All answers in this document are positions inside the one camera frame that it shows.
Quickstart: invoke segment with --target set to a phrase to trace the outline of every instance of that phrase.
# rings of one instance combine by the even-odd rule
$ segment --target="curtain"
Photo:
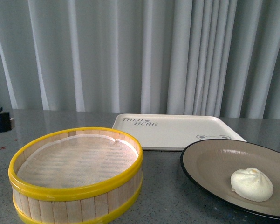
[[[280,0],[0,0],[0,105],[280,119]]]

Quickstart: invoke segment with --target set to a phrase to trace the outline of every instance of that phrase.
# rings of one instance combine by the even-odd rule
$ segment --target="steamed bun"
[[[263,202],[273,194],[273,185],[270,179],[256,168],[239,169],[231,176],[232,191],[241,197]]]

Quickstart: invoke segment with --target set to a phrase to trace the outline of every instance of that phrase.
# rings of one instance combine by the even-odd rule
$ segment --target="yellow rim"
[[[143,182],[143,176],[141,178],[140,186],[137,189],[137,191],[135,192],[135,194],[127,202],[125,202],[122,206],[120,206],[119,208],[115,209],[114,211],[112,211],[112,212],[110,212],[107,215],[104,215],[102,217],[92,219],[92,220],[88,220],[88,221],[81,222],[81,223],[75,223],[75,224],[96,224],[96,223],[105,224],[105,223],[111,222],[112,220],[118,218],[119,216],[121,216],[124,212],[126,212],[135,203],[136,199],[138,198],[138,196],[140,194],[142,182]],[[17,213],[18,213],[20,219],[24,223],[26,223],[26,224],[44,224],[43,222],[35,221],[35,220],[27,217],[24,213],[22,213],[19,210],[15,201],[14,201],[14,205],[15,205],[15,209],[17,210]]]
[[[82,186],[82,187],[75,187],[75,188],[65,188],[65,189],[58,189],[58,188],[45,188],[40,186],[35,186],[30,183],[27,183],[20,179],[14,172],[14,163],[19,157],[19,155],[25,151],[27,148],[32,146],[33,144],[42,141],[46,138],[52,137],[54,135],[68,133],[72,131],[84,131],[84,130],[100,130],[100,131],[111,131],[120,134],[124,134],[131,139],[133,139],[139,147],[139,156],[136,161],[125,171],[122,173],[99,183]],[[94,197],[97,195],[104,194],[109,192],[123,184],[125,184],[128,180],[130,180],[141,168],[143,161],[143,151],[140,143],[137,139],[132,137],[131,135],[111,128],[104,128],[104,127],[81,127],[81,128],[72,128],[67,130],[62,130],[58,132],[54,132],[51,134],[44,135],[22,147],[11,159],[9,168],[8,168],[8,176],[11,185],[14,187],[16,191],[19,193],[43,201],[74,201],[80,200],[84,198]]]

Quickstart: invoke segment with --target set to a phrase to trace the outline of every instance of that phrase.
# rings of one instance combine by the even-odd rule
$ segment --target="granite countertop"
[[[0,224],[21,224],[12,202],[7,170],[25,144],[59,130],[112,127],[118,114],[42,110],[10,110],[15,128],[0,133]],[[280,152],[280,120],[221,118],[246,141]],[[236,210],[194,185],[180,166],[181,152],[144,151],[143,186],[139,198],[114,224],[241,224],[276,220]]]

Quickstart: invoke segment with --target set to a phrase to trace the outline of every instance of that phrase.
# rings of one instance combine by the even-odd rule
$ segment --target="white rectangular tray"
[[[221,119],[212,116],[120,114],[113,128],[135,137],[143,150],[182,151],[205,139],[245,141]]]

